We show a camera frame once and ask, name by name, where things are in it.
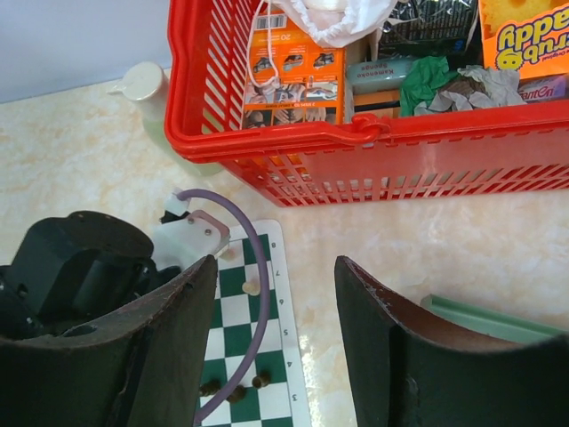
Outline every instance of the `green plastic strip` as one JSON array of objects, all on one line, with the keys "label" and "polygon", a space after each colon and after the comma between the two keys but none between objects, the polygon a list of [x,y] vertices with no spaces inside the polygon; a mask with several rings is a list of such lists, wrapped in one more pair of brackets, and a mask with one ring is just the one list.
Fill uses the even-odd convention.
[{"label": "green plastic strip", "polygon": [[429,295],[421,307],[456,325],[502,340],[528,344],[543,341],[568,331],[553,326],[509,316],[498,311],[456,302],[441,296]]}]

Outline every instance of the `teal box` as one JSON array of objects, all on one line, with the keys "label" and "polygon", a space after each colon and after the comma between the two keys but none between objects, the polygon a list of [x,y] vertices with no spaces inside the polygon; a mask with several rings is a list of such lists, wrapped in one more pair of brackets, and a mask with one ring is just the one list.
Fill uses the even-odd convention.
[{"label": "teal box", "polygon": [[399,89],[414,60],[400,58],[351,65],[348,67],[348,80],[355,95]]}]

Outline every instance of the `green square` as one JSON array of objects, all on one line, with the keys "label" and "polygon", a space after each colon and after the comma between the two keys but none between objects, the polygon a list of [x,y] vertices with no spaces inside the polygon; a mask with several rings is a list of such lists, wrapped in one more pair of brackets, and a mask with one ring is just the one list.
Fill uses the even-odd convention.
[{"label": "green square", "polygon": [[247,394],[245,394],[244,399],[231,404],[230,408],[232,423],[259,420],[259,393],[253,387],[247,388]]},{"label": "green square", "polygon": [[259,353],[255,358],[255,366],[257,372],[269,372],[272,383],[286,383],[285,357],[282,351]]},{"label": "green square", "polygon": [[[259,318],[260,311],[260,297],[249,295],[249,314],[251,314],[251,321],[256,322]],[[275,289],[270,291],[270,312],[268,318],[278,318],[278,308],[276,307],[276,292]]]},{"label": "green square", "polygon": [[245,282],[245,268],[236,267],[220,271],[220,293],[221,298],[243,294],[243,283]]},{"label": "green square", "polygon": [[215,300],[213,303],[213,318],[212,318],[212,325],[210,329],[214,329],[216,327],[223,327],[223,322],[221,321],[221,300]]},{"label": "green square", "polygon": [[202,371],[202,384],[218,380],[221,386],[228,381],[228,371],[225,368],[225,359],[206,360]]},{"label": "green square", "polygon": [[230,326],[223,329],[225,357],[244,356],[251,344],[251,324]]},{"label": "green square", "polygon": [[261,420],[260,425],[262,427],[293,427],[293,419],[288,418],[277,418],[276,420]]},{"label": "green square", "polygon": [[[259,236],[260,242],[263,244],[263,252],[267,261],[270,261],[270,245],[268,243],[268,234],[263,234]],[[251,242],[248,238],[243,240],[243,256],[245,259],[245,265],[256,264],[255,254],[252,251]]]}]

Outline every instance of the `green cloth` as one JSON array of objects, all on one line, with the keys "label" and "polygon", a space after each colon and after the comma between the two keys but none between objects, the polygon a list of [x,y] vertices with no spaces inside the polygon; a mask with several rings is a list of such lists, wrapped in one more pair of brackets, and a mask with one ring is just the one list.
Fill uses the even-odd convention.
[{"label": "green cloth", "polygon": [[456,71],[449,71],[448,61],[444,56],[428,56],[416,60],[399,90],[401,117],[412,116],[415,107],[422,101],[430,105],[437,89],[457,76]]}]

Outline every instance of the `chess board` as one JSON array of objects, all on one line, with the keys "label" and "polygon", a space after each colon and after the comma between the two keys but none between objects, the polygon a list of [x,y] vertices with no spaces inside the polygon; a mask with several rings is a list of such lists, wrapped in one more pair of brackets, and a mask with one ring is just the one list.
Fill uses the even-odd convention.
[{"label": "chess board", "polygon": [[[310,412],[302,371],[291,290],[286,269],[283,233],[276,221],[253,224],[263,243],[270,278],[270,316],[267,331],[241,385],[243,400],[224,401],[203,422],[215,427],[309,427]],[[251,243],[241,227],[231,229],[230,257],[219,259],[215,311],[205,352],[202,384],[225,384],[243,359],[257,326],[260,297],[242,290],[245,281],[259,281]],[[252,379],[269,372],[270,384],[252,387]],[[200,398],[203,406],[210,398]]]}]

